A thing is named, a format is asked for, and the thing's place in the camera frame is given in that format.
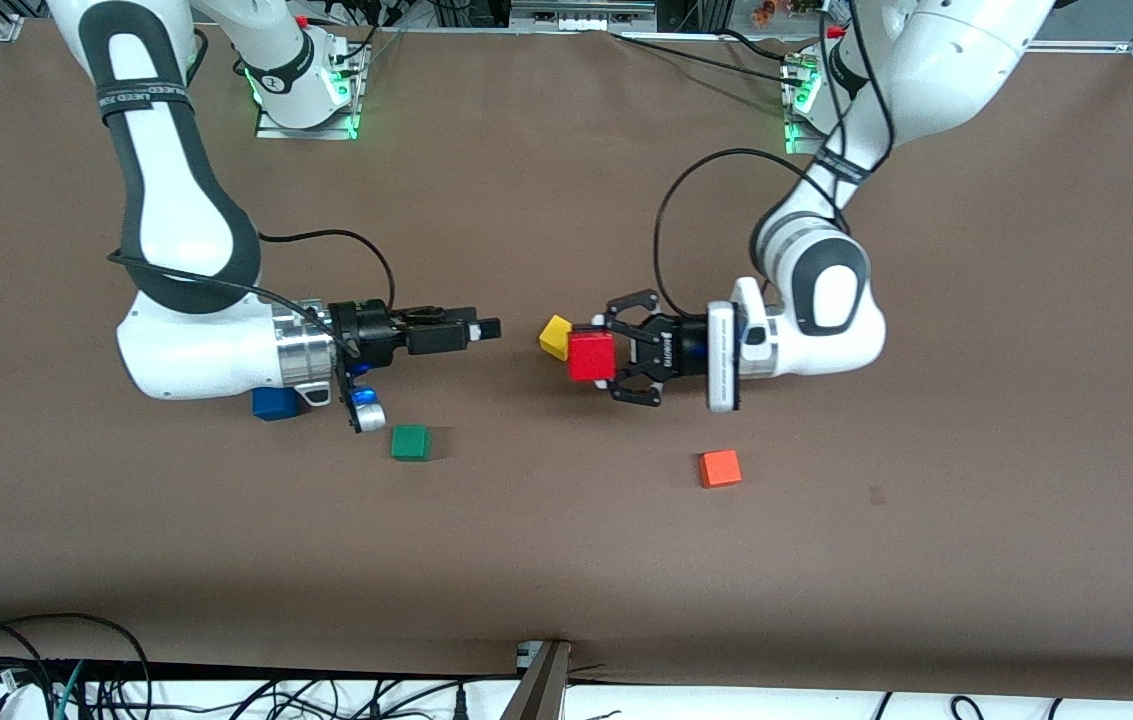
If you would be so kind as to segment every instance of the cable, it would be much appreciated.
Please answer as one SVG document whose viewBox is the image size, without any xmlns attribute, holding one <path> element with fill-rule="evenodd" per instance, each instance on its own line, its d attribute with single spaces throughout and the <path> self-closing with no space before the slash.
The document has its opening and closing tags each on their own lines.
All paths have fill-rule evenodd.
<svg viewBox="0 0 1133 720">
<path fill-rule="evenodd" d="M 387 279 L 387 308 L 393 308 L 393 302 L 397 300 L 397 278 L 393 276 L 393 269 L 387 263 L 387 259 L 384 259 L 383 252 L 380 252 L 378 247 L 375 247 L 374 242 L 366 240 L 366 237 L 358 232 L 352 231 L 341 231 L 341 229 L 327 229 L 327 231 L 313 231 L 313 232 L 299 232 L 299 234 L 259 234 L 259 239 L 262 242 L 300 242 L 310 240 L 314 237 L 327 237 L 327 236 L 341 236 L 351 237 L 352 240 L 357 240 L 366 246 L 375 255 L 375 259 L 380 261 L 380 266 L 384 269 L 384 279 Z"/>
<path fill-rule="evenodd" d="M 282 715 L 282 712 L 287 708 L 290 708 L 291 705 L 295 705 L 295 702 L 304 693 L 309 692 L 309 688 L 313 687 L 313 685 L 318 684 L 322 680 L 309 680 L 309 683 L 307 683 L 306 685 L 304 685 L 304 687 L 301 687 L 300 689 L 298 689 L 296 693 L 291 694 L 291 696 L 287 698 L 287 702 L 282 703 L 281 708 L 273 708 L 273 711 L 269 712 L 269 715 L 266 715 L 266 720 L 278 720 L 278 718 Z"/>
<path fill-rule="evenodd" d="M 276 680 L 269 680 L 258 688 L 255 688 L 255 692 L 250 693 L 249 696 L 246 696 L 246 700 L 237 703 L 237 710 L 233 710 L 233 713 L 228 717 L 228 720 L 237 720 L 238 717 L 242 715 L 242 712 L 246 712 L 246 708 L 249 708 L 252 703 L 258 701 L 259 697 L 263 697 L 264 693 L 269 692 L 270 688 L 275 687 L 275 685 Z"/>
<path fill-rule="evenodd" d="M 190 273 L 187 272 L 187 270 L 177 270 L 173 268 L 167 268 L 164 265 L 154 265 L 153 263 L 150 263 L 147 260 L 128 259 L 126 255 L 122 255 L 122 252 L 120 249 L 114 249 L 112 252 L 109 252 L 109 254 L 105 255 L 105 260 L 108 260 L 109 263 L 117 263 L 118 265 L 127 265 L 127 268 L 138 268 L 140 270 L 148 270 L 150 272 L 160 273 L 163 276 L 170 276 L 172 278 L 182 278 L 186 279 L 186 281 L 193 281 L 196 283 L 208 283 L 208 286 L 231 288 L 231 290 L 241 290 L 246 293 L 252 293 L 252 295 L 256 295 L 259 297 L 266 297 L 266 299 L 276 302 L 278 305 L 281 305 L 282 307 L 290 310 L 291 313 L 295 313 L 298 317 L 304 319 L 306 323 L 309 323 L 314 328 L 318 329 L 320 332 L 330 338 L 330 341 L 332 341 L 334 346 L 339 348 L 339 350 L 346 351 L 348 356 L 350 357 L 361 356 L 360 353 L 357 351 L 351 345 L 348 345 L 348 342 L 343 340 L 342 337 L 339 337 L 338 332 L 334 332 L 333 329 L 330 329 L 329 324 L 325 324 L 322 322 L 322 320 L 318 320 L 315 316 L 313 316 L 310 310 L 307 310 L 307 307 L 297 304 L 297 302 L 295 300 L 290 300 L 287 297 L 278 295 L 278 293 L 273 293 L 271 290 L 264 290 L 264 288 L 254 286 L 254 283 L 237 283 L 232 281 L 227 281 L 225 279 L 203 276 L 202 273 Z"/>
<path fill-rule="evenodd" d="M 119 625 L 105 618 L 100 618 L 100 616 L 97 615 L 87 615 L 87 612 L 42 612 L 42 615 L 24 615 L 22 616 L 22 618 L 12 618 L 10 620 L 0 621 L 0 629 L 3 629 L 8 634 L 18 635 L 18 633 L 10 629 L 10 626 L 23 622 L 31 622 L 35 620 L 83 620 L 86 622 L 104 626 L 104 628 L 108 628 L 119 635 L 122 635 L 122 637 L 126 638 L 126 642 L 130 643 L 133 651 L 135 651 L 135 655 L 138 657 L 138 659 L 140 660 L 142 669 L 144 669 L 144 681 L 147 685 L 147 697 L 145 700 L 144 720 L 150 720 L 150 715 L 153 714 L 153 674 L 150 672 L 150 658 L 144 652 L 144 646 L 135 637 L 135 634 L 130 633 L 130 630 L 127 630 L 122 625 Z M 27 639 L 26 638 L 22 639 L 22 643 L 27 643 Z M 36 652 L 34 647 L 32 647 L 31 643 L 25 644 L 25 647 L 29 652 Z M 42 669 L 44 669 L 44 666 L 41 666 L 40 657 L 37 657 L 37 661 L 39 666 L 42 667 Z M 46 712 L 49 714 L 49 712 L 51 711 L 50 697 L 53 696 L 53 692 L 50 691 L 49 685 L 48 688 L 45 688 L 45 693 L 46 693 Z"/>
<path fill-rule="evenodd" d="M 68 698 L 73 695 L 73 686 L 77 684 L 77 676 L 82 674 L 83 664 L 86 664 L 86 661 L 78 660 L 77 666 L 73 668 L 73 674 L 68 675 L 68 683 L 63 684 L 63 696 L 59 698 L 59 705 L 56 706 L 56 720 L 63 720 L 63 714 L 68 711 Z"/>
<path fill-rule="evenodd" d="M 735 70 L 735 73 L 743 73 L 746 76 L 753 76 L 753 77 L 759 77 L 759 78 L 764 78 L 764 79 L 773 79 L 775 82 L 784 83 L 784 85 L 791 85 L 791 86 L 794 86 L 794 87 L 802 85 L 802 82 L 799 81 L 799 79 L 796 79 L 796 78 L 785 78 L 785 77 L 780 77 L 780 76 L 772 76 L 772 74 L 769 74 L 769 73 L 763 73 L 763 71 L 758 71 L 758 70 L 753 70 L 753 69 L 749 69 L 749 68 L 741 68 L 741 67 L 739 67 L 739 65 L 723 63 L 722 61 L 718 61 L 718 60 L 713 60 L 713 59 L 709 59 L 709 58 L 702 58 L 702 56 L 693 56 L 693 54 L 690 54 L 690 53 L 682 53 L 681 50 L 674 50 L 674 49 L 672 49 L 672 46 L 656 45 L 656 44 L 653 44 L 653 42 L 647 42 L 647 41 L 644 41 L 644 40 L 638 40 L 636 37 L 625 37 L 625 36 L 622 36 L 622 35 L 615 35 L 615 33 L 611 33 L 611 36 L 615 37 L 616 40 L 624 41 L 624 42 L 627 42 L 630 45 L 645 46 L 645 49 L 648 49 L 648 50 L 657 50 L 657 51 L 659 51 L 659 53 L 667 53 L 667 54 L 671 54 L 671 56 L 679 56 L 679 58 L 684 58 L 684 59 L 688 59 L 688 60 L 696 60 L 698 63 L 713 65 L 713 67 L 723 68 L 723 69 L 727 69 L 727 70 Z"/>
<path fill-rule="evenodd" d="M 778 53 L 772 53 L 770 50 L 766 49 L 766 46 L 755 44 L 752 40 L 749 40 L 749 37 L 744 36 L 744 33 L 735 32 L 730 27 L 723 27 L 722 29 L 714 32 L 713 35 L 725 35 L 726 37 L 734 37 L 740 42 L 741 45 L 748 46 L 749 50 L 752 50 L 753 53 L 756 54 L 763 56 L 763 58 L 766 58 L 768 60 L 776 60 L 780 61 L 781 63 L 782 61 L 784 61 L 784 56 L 781 56 Z"/>
<path fill-rule="evenodd" d="M 385 717 L 386 719 L 387 717 L 399 717 L 398 712 L 401 712 L 402 708 L 410 705 L 410 703 L 428 697 L 431 694 L 458 687 L 458 685 L 462 685 L 466 683 L 478 683 L 482 680 L 505 680 L 505 679 L 508 679 L 508 675 L 480 675 L 476 676 L 476 678 L 465 678 L 462 680 L 452 680 L 451 683 L 442 683 L 441 685 L 434 685 L 434 687 L 432 688 L 420 691 L 418 693 L 412 694 L 412 696 L 410 696 L 409 698 L 398 702 L 397 705 L 389 708 L 387 711 L 384 712 L 383 717 Z"/>
<path fill-rule="evenodd" d="M 874 71 L 872 60 L 868 59 L 868 49 L 864 46 L 864 33 L 859 27 L 859 12 L 855 10 L 855 1 L 849 0 L 846 6 L 850 9 L 851 26 L 855 28 L 855 44 L 859 45 L 860 58 L 864 60 L 864 73 L 868 76 L 869 85 L 874 86 L 874 95 L 877 96 L 877 105 L 881 109 L 881 118 L 886 119 L 886 152 L 883 152 L 881 159 L 877 160 L 872 168 L 869 168 L 869 172 L 876 173 L 877 168 L 881 168 L 881 163 L 885 163 L 891 158 L 891 152 L 895 150 L 895 120 L 891 118 L 891 110 L 886 108 L 886 96 L 881 94 L 881 86 L 877 83 L 877 73 Z"/>
<path fill-rule="evenodd" d="M 877 706 L 877 712 L 874 712 L 874 720 L 881 720 L 883 712 L 886 712 L 886 703 L 891 702 L 891 696 L 895 693 L 886 693 L 881 696 L 881 703 Z"/>
<path fill-rule="evenodd" d="M 201 39 L 201 44 L 197 45 L 197 54 L 191 59 L 191 65 L 188 65 L 187 85 L 191 85 L 191 78 L 197 77 L 201 61 L 206 59 L 206 50 L 210 50 L 210 37 L 206 37 L 206 33 L 201 32 L 201 28 L 191 28 L 191 34 Z"/>
<path fill-rule="evenodd" d="M 342 63 L 344 60 L 356 58 L 357 53 L 360 53 L 367 45 L 370 44 L 370 39 L 375 37 L 375 32 L 377 32 L 378 28 L 380 26 L 370 26 L 370 32 L 366 33 L 366 37 L 363 39 L 363 41 L 359 42 L 357 46 L 355 46 L 351 50 L 348 50 L 347 53 L 342 56 L 338 56 L 337 59 L 334 59 L 334 61 L 337 61 L 337 63 Z"/>
<path fill-rule="evenodd" d="M 672 28 L 672 32 L 681 32 L 681 28 L 685 27 L 685 24 L 690 22 L 690 12 L 697 12 L 697 10 L 699 10 L 699 0 L 695 0 L 695 5 L 685 9 L 685 17 L 681 18 L 681 23 L 678 23 L 678 26 Z"/>
<path fill-rule="evenodd" d="M 846 218 L 842 217 L 841 210 L 837 209 L 836 201 L 834 201 L 832 196 L 828 195 L 827 190 L 824 190 L 823 187 L 819 187 L 818 184 L 813 181 L 813 179 L 810 179 L 810 176 L 809 173 L 806 172 L 806 170 L 794 166 L 793 163 L 791 163 L 791 161 L 784 158 L 780 158 L 778 155 L 773 155 L 770 152 L 764 150 L 753 150 L 752 147 L 731 147 L 730 150 L 718 150 L 717 152 L 712 152 L 712 154 L 695 161 L 692 166 L 690 166 L 685 170 L 682 170 L 681 175 L 678 176 L 678 178 L 674 181 L 672 181 L 672 186 L 668 188 L 668 192 L 666 192 L 665 195 L 663 195 L 663 200 L 659 201 L 659 209 L 656 211 L 656 215 L 654 215 L 654 234 L 651 237 L 651 252 L 650 252 L 651 263 L 654 264 L 654 282 L 656 283 L 656 287 L 659 288 L 659 295 L 663 296 L 663 299 L 668 304 L 668 307 L 671 307 L 672 311 L 674 311 L 674 313 L 681 315 L 682 317 L 695 320 L 695 319 L 705 319 L 707 315 L 685 313 L 685 311 L 681 310 L 681 306 L 679 306 L 675 300 L 672 300 L 672 296 L 668 295 L 668 288 L 666 287 L 665 282 L 663 282 L 663 270 L 659 263 L 659 236 L 661 236 L 659 231 L 663 228 L 663 214 L 665 214 L 665 211 L 668 209 L 668 202 L 672 201 L 672 196 L 674 196 L 675 193 L 678 192 L 678 188 L 681 187 L 681 183 L 685 183 L 685 178 L 689 178 L 691 173 L 695 172 L 695 170 L 704 168 L 704 166 L 712 163 L 713 160 L 729 158 L 731 155 L 752 155 L 753 158 L 770 160 L 773 163 L 782 166 L 787 170 L 790 170 L 790 172 L 798 176 L 799 181 L 809 183 L 810 187 L 816 188 L 819 192 L 819 195 L 823 195 L 823 198 L 828 201 L 828 205 L 830 205 L 832 207 L 832 214 L 834 215 L 832 218 L 832 222 L 838 225 L 842 231 L 844 231 L 845 234 L 850 234 L 850 225 L 846 225 Z"/>
<path fill-rule="evenodd" d="M 949 712 L 953 714 L 953 720 L 965 720 L 959 712 L 959 705 L 963 702 L 970 705 L 970 710 L 974 710 L 976 720 L 983 720 L 983 712 L 979 711 L 977 703 L 964 696 L 964 694 L 955 694 L 953 700 L 949 701 Z"/>
<path fill-rule="evenodd" d="M 32 662 L 34 662 L 36 667 L 36 671 L 34 672 L 34 684 L 37 685 L 37 688 L 40 688 L 42 694 L 42 700 L 44 700 L 46 703 L 46 717 L 53 717 L 51 715 L 51 712 L 54 711 L 54 703 L 53 701 L 51 701 L 51 696 L 53 696 L 54 692 L 53 687 L 51 687 L 50 672 L 49 670 L 46 670 L 46 666 L 44 664 L 44 662 L 42 662 L 41 653 L 37 652 L 37 649 L 34 647 L 34 644 L 28 642 L 28 638 L 23 637 L 23 634 L 18 633 L 15 628 L 12 628 L 10 624 L 11 622 L 9 621 L 0 622 L 0 630 L 2 630 L 2 633 L 7 635 L 10 635 L 10 637 L 12 637 L 14 641 L 22 644 L 25 651 L 27 651 L 28 657 L 31 657 Z"/>
</svg>

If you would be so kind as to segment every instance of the orange cube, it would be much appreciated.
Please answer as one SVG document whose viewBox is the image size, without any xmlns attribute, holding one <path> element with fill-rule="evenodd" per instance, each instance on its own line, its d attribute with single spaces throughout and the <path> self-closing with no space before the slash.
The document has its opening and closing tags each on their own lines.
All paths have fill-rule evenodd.
<svg viewBox="0 0 1133 720">
<path fill-rule="evenodd" d="M 744 478 L 739 471 L 739 456 L 734 450 L 717 450 L 699 456 L 699 482 L 705 488 L 732 486 Z"/>
</svg>

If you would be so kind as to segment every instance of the green cube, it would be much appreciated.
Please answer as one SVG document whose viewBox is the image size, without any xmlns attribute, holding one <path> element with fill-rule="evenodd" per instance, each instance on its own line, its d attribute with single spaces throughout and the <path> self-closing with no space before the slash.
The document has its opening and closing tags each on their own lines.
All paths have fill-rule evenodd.
<svg viewBox="0 0 1133 720">
<path fill-rule="evenodd" d="M 425 461 L 432 450 L 433 438 L 424 425 L 397 425 L 393 427 L 393 460 Z"/>
</svg>

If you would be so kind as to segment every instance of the yellow cube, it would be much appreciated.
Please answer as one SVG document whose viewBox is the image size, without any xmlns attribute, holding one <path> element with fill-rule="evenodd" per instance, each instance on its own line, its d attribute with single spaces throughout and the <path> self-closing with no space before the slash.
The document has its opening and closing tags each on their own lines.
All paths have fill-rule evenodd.
<svg viewBox="0 0 1133 720">
<path fill-rule="evenodd" d="M 539 347 L 544 348 L 548 355 L 565 363 L 566 361 L 566 336 L 570 334 L 570 320 L 561 315 L 553 315 L 548 324 L 544 325 L 544 331 L 539 333 Z"/>
</svg>

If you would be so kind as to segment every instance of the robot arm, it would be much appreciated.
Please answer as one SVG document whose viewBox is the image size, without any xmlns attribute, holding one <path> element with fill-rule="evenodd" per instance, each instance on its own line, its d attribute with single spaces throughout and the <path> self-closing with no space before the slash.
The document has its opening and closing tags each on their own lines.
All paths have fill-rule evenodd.
<svg viewBox="0 0 1133 720">
<path fill-rule="evenodd" d="M 758 220 L 750 246 L 753 264 L 776 287 L 781 304 L 767 306 L 757 281 L 739 278 L 731 299 L 712 302 L 704 320 L 672 320 L 675 332 L 670 333 L 670 346 L 698 345 L 699 351 L 664 351 L 661 359 L 639 341 L 634 363 L 627 369 L 611 378 L 599 373 L 580 379 L 604 383 L 613 397 L 631 400 L 634 396 L 628 391 L 616 393 L 617 383 L 627 374 L 644 374 L 656 383 L 654 396 L 644 397 L 644 404 L 658 405 L 663 381 L 704 374 L 709 410 L 725 413 L 739 407 L 740 379 L 847 372 L 881 354 L 886 320 L 874 300 L 871 263 L 863 247 L 832 219 L 891 150 L 954 128 L 982 110 L 1019 63 L 1053 1 L 863 0 L 851 5 L 832 0 L 828 5 L 846 19 L 851 12 L 858 15 L 857 27 L 847 28 L 832 49 L 830 67 L 825 67 L 818 46 L 794 58 L 791 67 L 800 69 L 800 79 L 810 82 L 804 88 L 785 88 L 791 113 L 825 141 L 813 154 L 807 178 Z M 871 73 L 858 32 L 864 33 L 862 45 Z M 837 118 L 832 94 L 841 108 L 849 108 L 842 118 Z M 648 310 L 654 313 L 651 320 L 666 317 L 653 303 Z M 613 317 L 594 324 L 621 334 L 627 327 Z M 580 332 L 595 332 L 595 328 Z M 697 359 L 704 355 L 707 363 Z"/>
<path fill-rule="evenodd" d="M 858 27 L 830 51 L 828 94 L 849 110 L 826 128 L 803 179 L 753 232 L 753 262 L 775 283 L 784 307 L 766 311 L 752 278 L 736 282 L 732 300 L 744 328 L 763 328 L 766 342 L 739 347 L 743 378 L 823 374 L 861 369 L 881 354 L 886 323 L 872 296 L 866 252 L 828 218 L 849 204 L 887 152 L 904 142 L 960 126 L 982 110 L 1041 28 L 1050 0 L 881 0 L 859 3 Z M 860 51 L 874 60 L 877 87 Z M 886 108 L 881 108 L 885 100 Z M 823 110 L 827 122 L 825 98 Z M 761 331 L 753 332 L 753 338 Z"/>
<path fill-rule="evenodd" d="M 202 8 L 224 19 L 274 119 L 303 126 L 338 109 L 330 68 L 347 50 L 343 39 L 301 31 L 284 0 L 252 0 L 241 9 L 205 0 Z M 350 423 L 361 432 L 382 427 L 384 416 L 374 392 L 353 381 L 391 363 L 397 347 L 431 354 L 499 337 L 499 321 L 478 320 L 475 310 L 305 300 L 301 314 L 246 288 L 151 268 L 237 286 L 259 281 L 259 235 L 219 186 L 191 113 L 185 78 L 194 56 L 190 9 L 186 0 L 50 0 L 50 9 L 95 83 L 122 166 L 126 211 L 116 256 L 138 291 L 117 341 L 146 396 L 194 400 L 290 387 L 309 405 L 325 405 L 334 396 L 333 374 Z M 352 354 L 364 345 L 375 350 L 369 359 Z"/>
</svg>

